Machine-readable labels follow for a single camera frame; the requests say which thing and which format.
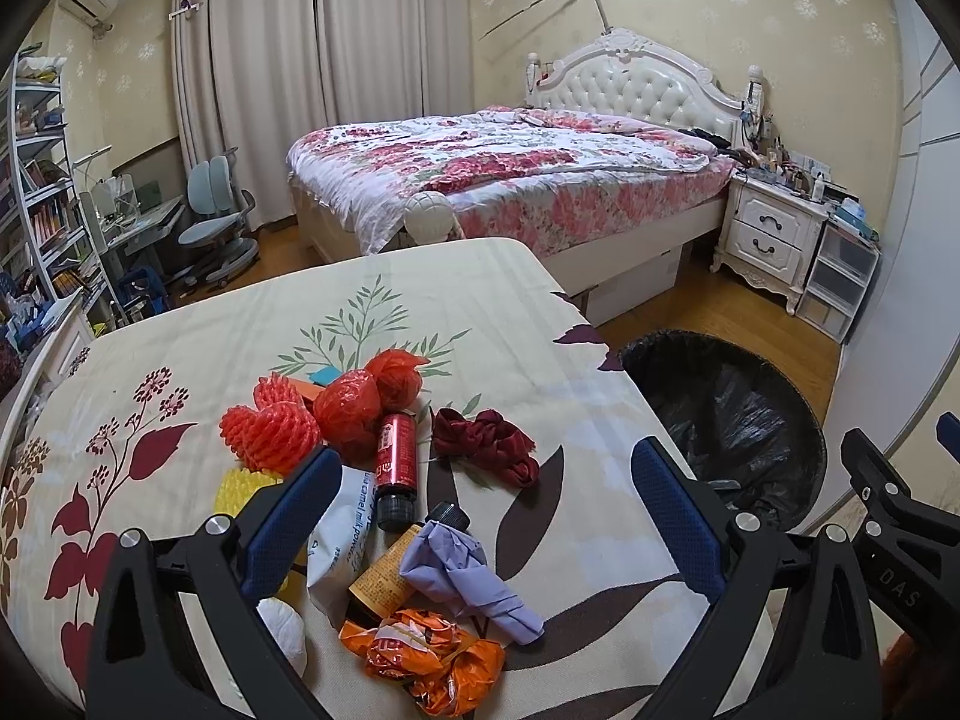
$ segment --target floral tablecloth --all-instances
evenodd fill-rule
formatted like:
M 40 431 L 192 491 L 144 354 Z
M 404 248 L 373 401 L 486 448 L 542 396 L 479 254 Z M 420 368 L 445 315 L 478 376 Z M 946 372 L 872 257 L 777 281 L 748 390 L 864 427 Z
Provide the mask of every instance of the floral tablecloth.
M 456 497 L 497 573 L 546 620 L 476 720 L 627 718 L 707 608 L 677 576 L 634 489 L 635 442 L 666 430 L 616 356 L 522 244 L 418 247 L 301 271 L 112 333 L 52 395 L 0 519 L 3 613 L 54 689 L 83 702 L 91 622 L 117 535 L 182 536 L 210 514 L 235 460 L 219 436 L 270 370 L 306 377 L 406 344 L 430 359 L 419 423 L 421 513 Z M 496 408 L 536 442 L 535 493 L 428 459 L 430 405 Z M 387 546 L 371 536 L 368 555 Z M 293 572 L 283 597 L 306 622 L 304 680 L 337 720 L 419 717 L 363 675 Z M 221 699 L 243 709 L 202 623 L 187 615 Z M 728 695 L 742 700 L 769 642 L 764 618 Z

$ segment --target red bottle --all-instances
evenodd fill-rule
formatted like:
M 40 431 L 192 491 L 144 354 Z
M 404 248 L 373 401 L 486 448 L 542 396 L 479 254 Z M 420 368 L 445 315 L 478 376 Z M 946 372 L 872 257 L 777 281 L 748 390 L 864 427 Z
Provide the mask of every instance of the red bottle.
M 416 420 L 389 413 L 380 423 L 376 450 L 376 524 L 403 533 L 416 522 Z

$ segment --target screw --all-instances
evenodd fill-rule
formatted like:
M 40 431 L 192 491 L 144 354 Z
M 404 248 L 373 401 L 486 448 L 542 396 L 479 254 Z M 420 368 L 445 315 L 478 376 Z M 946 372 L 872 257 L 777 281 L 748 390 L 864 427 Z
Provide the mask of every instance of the screw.
M 753 533 L 760 529 L 760 521 L 755 514 L 751 514 L 750 512 L 741 512 L 733 521 L 736 522 L 737 528 L 747 533 Z
M 824 528 L 824 531 L 827 533 L 827 538 L 829 538 L 831 541 L 836 541 L 838 544 L 842 544 L 847 540 L 847 531 L 845 531 L 839 525 L 830 523 L 826 528 Z
M 210 533 L 210 536 L 219 536 L 221 533 L 227 533 L 230 528 L 230 518 L 225 514 L 216 514 L 210 517 L 203 525 L 203 529 Z
M 136 547 L 140 543 L 140 531 L 137 528 L 130 528 L 128 531 L 123 531 L 120 536 L 120 546 L 122 547 Z

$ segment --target dark red scrunchie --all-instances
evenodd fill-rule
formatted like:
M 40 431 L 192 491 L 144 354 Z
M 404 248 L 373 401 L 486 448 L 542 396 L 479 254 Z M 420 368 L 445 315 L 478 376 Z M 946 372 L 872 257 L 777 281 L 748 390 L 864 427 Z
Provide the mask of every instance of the dark red scrunchie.
M 530 457 L 534 447 L 525 432 L 493 409 L 474 420 L 453 409 L 433 415 L 435 457 L 463 457 L 511 487 L 529 488 L 539 480 L 539 465 Z

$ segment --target curtain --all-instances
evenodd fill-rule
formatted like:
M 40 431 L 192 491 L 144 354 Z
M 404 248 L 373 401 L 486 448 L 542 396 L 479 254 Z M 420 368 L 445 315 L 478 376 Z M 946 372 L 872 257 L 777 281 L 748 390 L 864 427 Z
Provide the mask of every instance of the curtain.
M 307 132 L 472 110 L 467 0 L 189 1 L 173 25 L 184 164 L 238 148 L 253 229 L 294 213 L 286 155 Z
M 317 12 L 340 124 L 424 112 L 418 0 L 318 0 Z
M 235 181 L 256 197 L 251 227 L 294 213 L 287 151 L 328 125 L 313 0 L 210 0 L 217 107 Z
M 183 1 L 173 0 L 171 12 L 179 10 Z M 209 0 L 189 1 L 206 4 Z M 210 63 L 210 22 L 205 7 L 177 16 L 172 24 L 176 123 L 187 170 L 224 152 Z
M 472 113 L 469 0 L 424 0 L 424 114 Z
M 337 121 L 473 110 L 469 0 L 317 0 Z

